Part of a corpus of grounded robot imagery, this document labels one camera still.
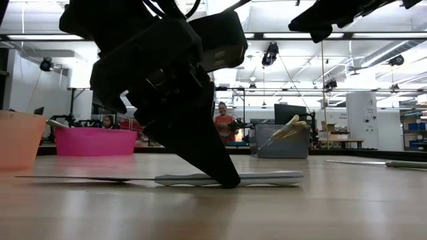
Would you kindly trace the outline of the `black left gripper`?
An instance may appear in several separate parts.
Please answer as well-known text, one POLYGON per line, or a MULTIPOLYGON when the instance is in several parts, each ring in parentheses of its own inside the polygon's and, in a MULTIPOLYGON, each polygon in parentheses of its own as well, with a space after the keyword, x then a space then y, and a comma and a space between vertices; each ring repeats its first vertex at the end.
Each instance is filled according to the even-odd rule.
POLYGON ((161 19, 96 62, 91 88, 105 106, 120 113, 126 112, 120 98, 126 92, 145 135, 223 187, 234 188, 240 176, 212 111, 176 114, 201 101, 209 79, 200 60, 201 39, 190 25, 161 19))

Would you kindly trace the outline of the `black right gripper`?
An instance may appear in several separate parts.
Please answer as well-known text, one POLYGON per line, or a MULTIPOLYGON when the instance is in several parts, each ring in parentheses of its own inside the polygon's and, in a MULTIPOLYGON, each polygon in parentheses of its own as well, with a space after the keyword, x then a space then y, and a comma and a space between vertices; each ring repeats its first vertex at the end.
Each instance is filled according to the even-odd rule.
POLYGON ((328 38, 332 25, 343 28, 380 6, 380 0, 317 0, 288 24, 290 31, 308 33, 314 43, 328 38))

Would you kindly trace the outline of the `blue-patterned fork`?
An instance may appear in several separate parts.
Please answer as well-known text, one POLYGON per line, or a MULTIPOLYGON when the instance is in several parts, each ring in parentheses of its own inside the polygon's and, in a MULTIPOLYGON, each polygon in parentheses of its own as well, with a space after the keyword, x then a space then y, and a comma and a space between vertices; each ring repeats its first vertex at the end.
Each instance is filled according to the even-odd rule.
MULTIPOLYGON (((128 181, 153 181, 158 185, 191 185, 202 187, 208 185, 219 185, 220 183, 203 173, 194 173, 190 175, 159 175, 154 178, 141 177, 82 177, 82 176, 36 176, 20 175, 18 178, 32 179, 87 179, 94 181, 128 182, 128 181)), ((257 173, 240 173, 240 183, 238 187, 248 185, 276 185, 289 186, 296 185, 302 181, 304 173, 301 171, 274 171, 257 173)))

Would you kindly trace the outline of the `yellow-handled utensil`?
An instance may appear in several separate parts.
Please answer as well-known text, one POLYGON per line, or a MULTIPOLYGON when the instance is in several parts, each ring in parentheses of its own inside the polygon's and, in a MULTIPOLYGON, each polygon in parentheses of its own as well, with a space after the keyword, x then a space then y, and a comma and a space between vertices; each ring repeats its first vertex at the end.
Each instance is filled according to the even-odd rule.
POLYGON ((279 130, 277 133, 275 133, 275 138, 285 139, 299 132, 299 130, 279 130))

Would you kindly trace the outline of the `green-handled knife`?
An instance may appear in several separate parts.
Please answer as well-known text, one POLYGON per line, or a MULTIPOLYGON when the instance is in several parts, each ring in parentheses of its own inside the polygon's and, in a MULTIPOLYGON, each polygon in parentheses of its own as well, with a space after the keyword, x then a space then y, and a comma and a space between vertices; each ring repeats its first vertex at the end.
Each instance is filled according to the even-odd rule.
POLYGON ((386 167, 394 168, 412 168, 412 169, 427 169, 427 162, 419 161, 338 161, 338 160, 326 160, 329 163, 343 163, 353 165, 383 165, 386 167))

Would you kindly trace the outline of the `orange translucent plastic bin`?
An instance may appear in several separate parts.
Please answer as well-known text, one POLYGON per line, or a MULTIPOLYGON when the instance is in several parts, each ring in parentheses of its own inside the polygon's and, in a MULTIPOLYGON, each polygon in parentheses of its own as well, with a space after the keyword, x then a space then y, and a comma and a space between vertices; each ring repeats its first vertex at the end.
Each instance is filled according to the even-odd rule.
POLYGON ((47 120, 0 110, 0 172, 32 169, 47 120))

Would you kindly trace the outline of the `grey translucent plastic bin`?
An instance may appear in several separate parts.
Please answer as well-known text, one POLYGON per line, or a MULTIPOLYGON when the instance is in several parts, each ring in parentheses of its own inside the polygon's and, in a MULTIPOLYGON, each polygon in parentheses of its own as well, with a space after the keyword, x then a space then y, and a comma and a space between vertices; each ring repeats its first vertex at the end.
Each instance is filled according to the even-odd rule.
POLYGON ((256 125, 250 136, 250 153, 258 158, 306 159, 310 147, 310 127, 294 127, 300 132, 267 145, 269 138, 281 127, 283 125, 256 125))

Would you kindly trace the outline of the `red storage box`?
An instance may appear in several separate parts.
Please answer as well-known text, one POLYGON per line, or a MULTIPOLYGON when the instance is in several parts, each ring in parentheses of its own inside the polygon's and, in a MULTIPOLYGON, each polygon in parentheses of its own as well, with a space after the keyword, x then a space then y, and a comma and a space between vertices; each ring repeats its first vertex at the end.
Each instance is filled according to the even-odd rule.
POLYGON ((119 125, 119 128, 123 130, 137 132, 143 131, 143 127, 134 118, 118 117, 117 124, 119 125))

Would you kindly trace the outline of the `cardboard box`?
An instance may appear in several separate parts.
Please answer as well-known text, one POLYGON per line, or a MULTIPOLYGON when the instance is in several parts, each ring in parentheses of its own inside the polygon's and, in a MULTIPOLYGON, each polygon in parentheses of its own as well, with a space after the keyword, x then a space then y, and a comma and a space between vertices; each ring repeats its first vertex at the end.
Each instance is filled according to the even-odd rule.
POLYGON ((321 121, 322 127, 319 130, 319 138, 329 140, 342 140, 348 139, 350 133, 347 129, 339 128, 335 123, 326 123, 321 121))

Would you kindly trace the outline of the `reddish pink plastic bin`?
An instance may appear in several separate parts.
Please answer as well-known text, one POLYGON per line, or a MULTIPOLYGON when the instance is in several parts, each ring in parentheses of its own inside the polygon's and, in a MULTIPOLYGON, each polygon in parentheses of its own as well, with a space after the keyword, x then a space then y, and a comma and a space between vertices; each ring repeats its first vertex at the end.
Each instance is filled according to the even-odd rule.
POLYGON ((73 157, 100 157, 132 155, 137 133, 135 131, 90 127, 58 128, 55 144, 58 155, 73 157))

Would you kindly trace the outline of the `white square pillar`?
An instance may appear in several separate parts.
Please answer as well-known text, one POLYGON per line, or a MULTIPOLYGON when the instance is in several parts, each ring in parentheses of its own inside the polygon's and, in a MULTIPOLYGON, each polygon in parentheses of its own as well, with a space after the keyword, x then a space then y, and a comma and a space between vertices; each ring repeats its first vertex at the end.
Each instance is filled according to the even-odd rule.
POLYGON ((90 88, 92 65, 76 65, 69 70, 72 114, 77 120, 91 119, 93 91, 90 88))
POLYGON ((362 148, 378 148, 378 114, 375 92, 355 92, 346 96, 348 131, 352 139, 363 139, 362 148))

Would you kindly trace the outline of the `wooden background table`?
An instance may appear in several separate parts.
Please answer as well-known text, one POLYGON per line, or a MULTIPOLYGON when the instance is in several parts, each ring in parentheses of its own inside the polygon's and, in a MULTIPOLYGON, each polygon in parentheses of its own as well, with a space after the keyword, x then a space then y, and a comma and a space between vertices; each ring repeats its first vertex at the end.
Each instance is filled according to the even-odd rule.
POLYGON ((318 139, 320 149, 361 149, 363 139, 318 139))

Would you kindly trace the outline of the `storage shelf with blue bins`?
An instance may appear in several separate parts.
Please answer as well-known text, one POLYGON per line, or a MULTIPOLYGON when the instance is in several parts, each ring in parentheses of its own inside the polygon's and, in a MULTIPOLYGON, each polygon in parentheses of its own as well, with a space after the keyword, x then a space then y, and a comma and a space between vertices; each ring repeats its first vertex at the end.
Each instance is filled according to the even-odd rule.
POLYGON ((427 110, 403 111, 400 119, 404 150, 427 152, 427 110))

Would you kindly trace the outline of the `black metal rig frame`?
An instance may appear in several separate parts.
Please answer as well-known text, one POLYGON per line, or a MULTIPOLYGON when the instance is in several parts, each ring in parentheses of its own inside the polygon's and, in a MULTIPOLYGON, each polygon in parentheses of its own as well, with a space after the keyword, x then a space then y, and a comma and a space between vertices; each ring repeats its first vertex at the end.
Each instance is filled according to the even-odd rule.
POLYGON ((93 100, 93 91, 90 88, 67 88, 71 92, 70 115, 73 115, 75 121, 99 119, 101 113, 105 115, 115 115, 110 110, 95 103, 93 100))

